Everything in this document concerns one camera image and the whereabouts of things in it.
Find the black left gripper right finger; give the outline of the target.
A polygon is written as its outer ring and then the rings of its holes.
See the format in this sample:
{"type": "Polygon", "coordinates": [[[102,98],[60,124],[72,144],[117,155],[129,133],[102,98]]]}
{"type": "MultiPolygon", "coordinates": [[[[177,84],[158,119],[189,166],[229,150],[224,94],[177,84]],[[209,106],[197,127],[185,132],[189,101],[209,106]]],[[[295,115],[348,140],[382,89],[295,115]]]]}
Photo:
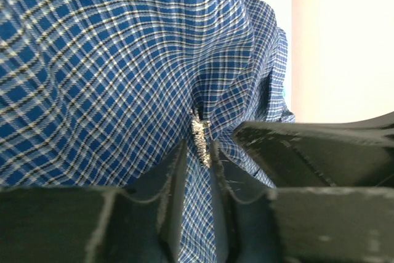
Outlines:
{"type": "Polygon", "coordinates": [[[210,144],[218,262],[392,262],[393,190],[269,188],[210,144]]]}

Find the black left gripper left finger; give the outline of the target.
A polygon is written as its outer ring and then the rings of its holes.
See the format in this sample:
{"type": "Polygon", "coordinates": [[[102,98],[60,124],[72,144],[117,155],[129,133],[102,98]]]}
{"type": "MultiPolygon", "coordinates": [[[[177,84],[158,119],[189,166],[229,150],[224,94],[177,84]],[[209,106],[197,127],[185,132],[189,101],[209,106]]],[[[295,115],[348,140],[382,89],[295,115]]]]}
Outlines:
{"type": "Polygon", "coordinates": [[[125,187],[1,189],[2,262],[177,262],[187,143],[125,187]]]}

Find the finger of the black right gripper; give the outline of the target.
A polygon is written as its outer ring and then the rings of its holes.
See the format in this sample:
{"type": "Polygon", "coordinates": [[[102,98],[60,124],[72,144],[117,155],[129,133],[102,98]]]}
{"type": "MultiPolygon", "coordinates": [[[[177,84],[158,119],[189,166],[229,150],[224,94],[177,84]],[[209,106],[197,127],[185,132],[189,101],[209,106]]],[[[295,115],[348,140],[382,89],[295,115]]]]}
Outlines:
{"type": "Polygon", "coordinates": [[[340,124],[246,121],[233,139],[277,187],[393,186],[393,113],[340,124]]]}

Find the silver leaf brooch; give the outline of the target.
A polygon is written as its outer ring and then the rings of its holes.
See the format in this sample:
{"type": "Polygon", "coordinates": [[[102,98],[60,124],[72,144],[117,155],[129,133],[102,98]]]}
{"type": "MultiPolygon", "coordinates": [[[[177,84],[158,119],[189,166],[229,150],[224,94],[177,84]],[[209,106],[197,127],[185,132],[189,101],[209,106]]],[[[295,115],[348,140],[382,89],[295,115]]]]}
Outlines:
{"type": "Polygon", "coordinates": [[[193,140],[196,145],[199,160],[202,165],[207,168],[211,167],[211,155],[207,144],[206,131],[209,137],[212,138],[211,133],[211,122],[207,119],[201,119],[197,109],[190,111],[191,115],[191,130],[193,134],[193,140]]]}

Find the blue checked shirt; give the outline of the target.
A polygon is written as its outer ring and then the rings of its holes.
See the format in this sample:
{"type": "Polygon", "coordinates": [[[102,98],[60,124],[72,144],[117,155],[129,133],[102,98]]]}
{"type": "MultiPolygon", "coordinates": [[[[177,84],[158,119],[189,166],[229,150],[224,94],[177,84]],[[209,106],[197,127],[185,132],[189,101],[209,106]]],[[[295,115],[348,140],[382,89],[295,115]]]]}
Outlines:
{"type": "Polygon", "coordinates": [[[188,142],[180,262],[217,262],[207,140],[290,123],[287,40],[259,0],[1,0],[1,185],[128,185],[188,142]]]}

